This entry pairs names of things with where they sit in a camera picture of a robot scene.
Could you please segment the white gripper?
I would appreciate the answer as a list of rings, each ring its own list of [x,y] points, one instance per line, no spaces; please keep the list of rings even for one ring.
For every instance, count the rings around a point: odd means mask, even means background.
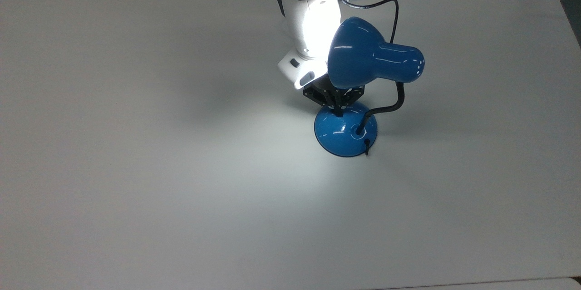
[[[278,63],[279,71],[291,81],[295,89],[303,88],[303,95],[335,116],[343,116],[343,109],[352,106],[364,95],[365,85],[340,89],[326,75],[324,59],[305,59],[298,52],[288,52]]]

